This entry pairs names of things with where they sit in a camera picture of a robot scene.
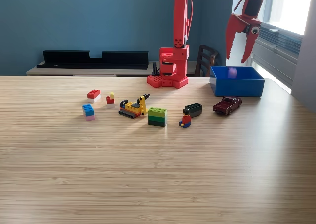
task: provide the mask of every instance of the red robot arm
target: red robot arm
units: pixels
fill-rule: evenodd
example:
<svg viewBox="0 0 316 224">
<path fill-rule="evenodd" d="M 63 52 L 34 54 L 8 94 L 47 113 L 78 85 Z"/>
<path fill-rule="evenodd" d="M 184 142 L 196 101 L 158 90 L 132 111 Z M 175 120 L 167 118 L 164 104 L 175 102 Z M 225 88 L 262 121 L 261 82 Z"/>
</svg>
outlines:
<svg viewBox="0 0 316 224">
<path fill-rule="evenodd" d="M 260 31 L 261 22 L 257 20 L 263 0 L 246 0 L 242 15 L 232 14 L 227 27 L 227 58 L 233 45 L 236 32 L 247 34 L 247 44 L 242 62 L 250 56 Z M 193 14 L 188 19 L 188 0 L 174 0 L 174 47 L 161 48 L 159 51 L 160 76 L 149 76 L 147 82 L 154 87 L 169 86 L 180 88 L 188 83 L 187 60 L 189 45 L 186 44 Z"/>
</svg>

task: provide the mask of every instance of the maroon car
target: maroon car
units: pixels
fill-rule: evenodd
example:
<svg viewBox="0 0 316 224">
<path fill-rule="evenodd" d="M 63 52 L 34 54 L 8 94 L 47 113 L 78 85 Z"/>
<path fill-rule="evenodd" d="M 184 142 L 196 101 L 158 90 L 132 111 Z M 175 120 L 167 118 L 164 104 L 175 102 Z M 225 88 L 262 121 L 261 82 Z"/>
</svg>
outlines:
<svg viewBox="0 0 316 224">
<path fill-rule="evenodd" d="M 242 100 L 238 97 L 224 97 L 221 102 L 213 106 L 213 111 L 230 115 L 235 109 L 240 107 Z"/>
</svg>

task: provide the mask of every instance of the blue bin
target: blue bin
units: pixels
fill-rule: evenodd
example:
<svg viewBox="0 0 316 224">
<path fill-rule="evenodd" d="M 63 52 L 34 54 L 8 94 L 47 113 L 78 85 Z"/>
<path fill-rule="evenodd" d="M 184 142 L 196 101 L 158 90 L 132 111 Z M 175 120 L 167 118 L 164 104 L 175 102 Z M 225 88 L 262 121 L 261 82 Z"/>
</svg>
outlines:
<svg viewBox="0 0 316 224">
<path fill-rule="evenodd" d="M 236 78 L 228 77 L 232 67 L 212 66 L 215 78 L 210 78 L 215 96 L 261 97 L 265 79 L 252 67 L 233 67 Z"/>
</svg>

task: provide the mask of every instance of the googly eye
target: googly eye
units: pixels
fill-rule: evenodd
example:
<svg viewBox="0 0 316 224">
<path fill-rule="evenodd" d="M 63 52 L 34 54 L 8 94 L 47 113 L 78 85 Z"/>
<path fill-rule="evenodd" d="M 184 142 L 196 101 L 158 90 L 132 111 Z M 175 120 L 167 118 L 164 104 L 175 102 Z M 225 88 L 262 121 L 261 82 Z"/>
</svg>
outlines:
<svg viewBox="0 0 316 224">
<path fill-rule="evenodd" d="M 257 35 L 259 32 L 260 32 L 260 27 L 258 26 L 252 27 L 251 29 L 252 34 Z"/>
</svg>

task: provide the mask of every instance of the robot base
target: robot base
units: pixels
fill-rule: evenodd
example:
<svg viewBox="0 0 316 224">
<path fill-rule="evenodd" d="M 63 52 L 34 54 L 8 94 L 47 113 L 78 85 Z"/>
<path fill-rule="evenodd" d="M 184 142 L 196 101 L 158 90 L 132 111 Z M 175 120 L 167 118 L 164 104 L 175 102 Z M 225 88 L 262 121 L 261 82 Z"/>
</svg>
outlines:
<svg viewBox="0 0 316 224">
<path fill-rule="evenodd" d="M 147 83 L 151 86 L 158 88 L 158 87 L 175 87 L 181 88 L 182 86 L 186 85 L 189 82 L 189 78 L 185 77 L 181 81 L 173 81 L 173 80 L 165 80 L 161 76 L 148 76 Z"/>
</svg>

